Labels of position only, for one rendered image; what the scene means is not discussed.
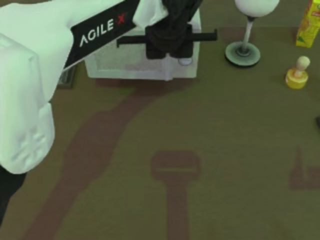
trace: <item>yellow box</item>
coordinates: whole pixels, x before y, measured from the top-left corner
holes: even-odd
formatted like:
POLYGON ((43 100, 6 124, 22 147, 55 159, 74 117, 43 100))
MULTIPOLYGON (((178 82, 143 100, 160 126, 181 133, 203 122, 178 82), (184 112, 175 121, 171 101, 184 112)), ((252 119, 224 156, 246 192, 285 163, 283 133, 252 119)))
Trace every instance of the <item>yellow box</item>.
POLYGON ((311 48, 320 29, 320 0, 309 0, 304 11, 304 16, 298 33, 295 45, 311 48))

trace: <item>white robotic arm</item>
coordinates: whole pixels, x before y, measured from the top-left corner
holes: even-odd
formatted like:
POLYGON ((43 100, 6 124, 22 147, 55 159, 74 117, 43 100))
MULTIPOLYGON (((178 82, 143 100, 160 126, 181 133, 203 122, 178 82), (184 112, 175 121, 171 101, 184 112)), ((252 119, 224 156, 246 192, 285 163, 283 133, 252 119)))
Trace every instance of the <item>white robotic arm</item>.
MULTIPOLYGON (((122 2, 53 0, 0 8, 0 165, 7 171, 30 171, 52 147, 49 101, 76 41, 72 27, 122 2)), ((133 22, 144 28, 167 14, 161 0, 140 0, 133 22)))

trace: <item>red letter x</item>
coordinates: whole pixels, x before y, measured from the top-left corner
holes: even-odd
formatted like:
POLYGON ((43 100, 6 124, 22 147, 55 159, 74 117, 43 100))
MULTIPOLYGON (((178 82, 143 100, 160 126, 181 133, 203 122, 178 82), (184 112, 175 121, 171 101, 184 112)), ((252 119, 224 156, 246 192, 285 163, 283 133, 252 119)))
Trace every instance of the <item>red letter x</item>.
POLYGON ((125 14, 122 13, 121 15, 118 15, 117 24, 120 25, 122 23, 125 23, 125 14))

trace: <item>white lamp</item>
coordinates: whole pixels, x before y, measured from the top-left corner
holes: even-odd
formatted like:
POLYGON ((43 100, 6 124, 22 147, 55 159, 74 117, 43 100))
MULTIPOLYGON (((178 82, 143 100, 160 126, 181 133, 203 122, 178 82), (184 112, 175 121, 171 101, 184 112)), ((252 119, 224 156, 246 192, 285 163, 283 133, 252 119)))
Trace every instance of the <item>white lamp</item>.
POLYGON ((239 67, 251 67, 261 58, 259 49, 249 43, 251 29, 256 18, 272 13, 280 0, 234 0, 236 7, 247 17, 247 24, 243 41, 229 44, 225 50, 225 57, 232 64, 239 67))

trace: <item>white globe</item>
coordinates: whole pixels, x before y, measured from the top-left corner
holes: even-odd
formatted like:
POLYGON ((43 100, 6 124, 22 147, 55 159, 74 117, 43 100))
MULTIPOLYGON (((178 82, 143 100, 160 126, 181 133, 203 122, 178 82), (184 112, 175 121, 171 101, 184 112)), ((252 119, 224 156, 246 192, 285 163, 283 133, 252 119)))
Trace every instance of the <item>white globe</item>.
POLYGON ((243 14, 260 18, 272 13, 280 0, 234 0, 236 7, 243 14))

